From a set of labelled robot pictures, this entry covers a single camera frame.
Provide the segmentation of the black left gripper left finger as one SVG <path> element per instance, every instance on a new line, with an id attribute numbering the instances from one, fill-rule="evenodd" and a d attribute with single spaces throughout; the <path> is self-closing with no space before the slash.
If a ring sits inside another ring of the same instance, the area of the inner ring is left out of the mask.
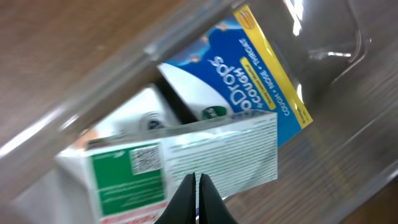
<path id="1" fill-rule="evenodd" d="M 155 224 L 195 224 L 196 178 L 187 174 Z"/>

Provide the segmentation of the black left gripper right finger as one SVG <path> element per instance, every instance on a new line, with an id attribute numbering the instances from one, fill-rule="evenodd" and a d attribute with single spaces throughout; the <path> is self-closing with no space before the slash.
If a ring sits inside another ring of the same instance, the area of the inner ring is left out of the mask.
<path id="1" fill-rule="evenodd" d="M 238 224 L 207 174 L 200 177 L 198 216 L 199 224 Z"/>

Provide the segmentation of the white green medicine box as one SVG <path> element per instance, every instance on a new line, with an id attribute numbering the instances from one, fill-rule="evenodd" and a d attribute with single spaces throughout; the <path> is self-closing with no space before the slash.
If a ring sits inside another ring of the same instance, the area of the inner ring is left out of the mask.
<path id="1" fill-rule="evenodd" d="M 188 174 L 222 198 L 276 180 L 277 149 L 277 114 L 252 110 L 95 139 L 56 161 L 86 187 L 95 223 L 154 223 Z"/>

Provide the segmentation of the white Hansaplast plaster box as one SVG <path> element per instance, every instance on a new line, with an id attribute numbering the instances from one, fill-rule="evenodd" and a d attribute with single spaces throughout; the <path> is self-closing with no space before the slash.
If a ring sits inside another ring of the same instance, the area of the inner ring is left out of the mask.
<path id="1" fill-rule="evenodd" d="M 71 148 L 84 150 L 86 143 L 93 139 L 140 133 L 180 124 L 160 90 L 151 84 L 89 128 Z"/>

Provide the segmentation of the blue yellow cough drops bag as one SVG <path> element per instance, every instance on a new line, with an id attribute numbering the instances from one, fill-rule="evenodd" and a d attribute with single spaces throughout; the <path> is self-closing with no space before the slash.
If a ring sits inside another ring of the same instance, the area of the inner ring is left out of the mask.
<path id="1" fill-rule="evenodd" d="M 313 121 L 247 5 L 158 68 L 198 120 L 275 112 L 280 146 Z"/>

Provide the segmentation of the clear plastic container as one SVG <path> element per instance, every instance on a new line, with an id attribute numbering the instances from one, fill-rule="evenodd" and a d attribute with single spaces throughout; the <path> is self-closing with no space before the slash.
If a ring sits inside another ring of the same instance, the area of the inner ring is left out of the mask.
<path id="1" fill-rule="evenodd" d="M 53 156 L 159 79 L 155 60 L 231 10 L 230 1 L 1 2 L 2 223 L 91 223 L 67 195 L 19 208 Z M 395 223 L 397 2 L 309 1 L 303 34 L 280 1 L 251 1 L 303 86 L 313 123 L 281 149 L 280 179 L 227 201 L 241 223 Z"/>

